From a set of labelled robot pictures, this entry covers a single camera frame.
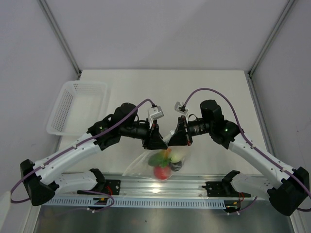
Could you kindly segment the orange green toy mango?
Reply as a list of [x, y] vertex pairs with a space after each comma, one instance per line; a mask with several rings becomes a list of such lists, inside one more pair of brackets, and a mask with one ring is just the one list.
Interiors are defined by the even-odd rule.
[[166, 167], [171, 162], [171, 158], [169, 157], [170, 153], [171, 153], [170, 150], [162, 150], [156, 154], [153, 154], [148, 159], [148, 165], [153, 167], [156, 166]]

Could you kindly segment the white toy radish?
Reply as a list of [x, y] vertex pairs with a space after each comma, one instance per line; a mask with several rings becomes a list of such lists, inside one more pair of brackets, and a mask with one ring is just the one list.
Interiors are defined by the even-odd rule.
[[179, 150], [171, 150], [171, 153], [169, 156], [171, 158], [170, 163], [177, 163], [179, 161], [183, 161], [186, 156], [187, 154], [185, 152], [182, 152]]

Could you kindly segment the clear zip top bag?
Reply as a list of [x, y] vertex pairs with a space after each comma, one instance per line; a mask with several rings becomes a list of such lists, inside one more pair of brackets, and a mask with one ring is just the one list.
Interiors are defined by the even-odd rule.
[[171, 146], [166, 150], [147, 150], [125, 170], [123, 176], [164, 181], [178, 173], [191, 152], [188, 147]]

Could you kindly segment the dark brown toy mushroom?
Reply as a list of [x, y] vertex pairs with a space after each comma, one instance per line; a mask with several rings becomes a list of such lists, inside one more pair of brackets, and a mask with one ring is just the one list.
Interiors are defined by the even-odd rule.
[[169, 167], [173, 172], [177, 172], [183, 167], [183, 162], [179, 161], [177, 163], [169, 163]]

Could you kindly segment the red toy tomato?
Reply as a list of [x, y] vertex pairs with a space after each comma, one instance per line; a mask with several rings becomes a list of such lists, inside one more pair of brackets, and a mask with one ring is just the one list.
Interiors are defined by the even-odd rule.
[[171, 176], [171, 169], [168, 166], [166, 167], [156, 166], [154, 167], [153, 173], [155, 178], [159, 180], [166, 180]]

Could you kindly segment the white perforated plastic basket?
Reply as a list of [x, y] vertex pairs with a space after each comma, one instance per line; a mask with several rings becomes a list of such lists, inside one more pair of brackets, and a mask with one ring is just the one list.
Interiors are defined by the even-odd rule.
[[58, 136], [81, 136], [104, 118], [109, 99], [104, 82], [68, 81], [56, 99], [46, 131]]

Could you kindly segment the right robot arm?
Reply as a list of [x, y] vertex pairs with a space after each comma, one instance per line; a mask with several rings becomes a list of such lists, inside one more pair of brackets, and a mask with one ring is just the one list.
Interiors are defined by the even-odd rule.
[[310, 195], [308, 171], [303, 167], [295, 169], [255, 146], [236, 123], [224, 118], [215, 100], [201, 102], [201, 118], [193, 121], [188, 120], [188, 110], [184, 105], [177, 102], [174, 108], [181, 116], [169, 146], [190, 146], [193, 137], [209, 134], [215, 143], [239, 155], [263, 175], [255, 178], [239, 171], [228, 173], [222, 183], [222, 191], [226, 195], [240, 192], [266, 199], [285, 216], [298, 210]]

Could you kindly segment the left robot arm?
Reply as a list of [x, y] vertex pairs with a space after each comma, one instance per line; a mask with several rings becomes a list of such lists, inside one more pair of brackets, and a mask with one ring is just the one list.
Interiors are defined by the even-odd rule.
[[76, 174], [64, 172], [83, 159], [119, 143], [122, 137], [141, 140], [146, 150], [166, 149], [167, 144], [157, 124], [157, 120], [164, 116], [161, 108], [152, 105], [148, 109], [147, 120], [139, 120], [137, 115], [137, 106], [123, 103], [113, 114], [94, 123], [67, 148], [36, 162], [24, 160], [20, 164], [21, 179], [31, 204], [40, 206], [56, 194], [73, 191], [82, 194], [102, 193], [106, 180], [97, 168]]

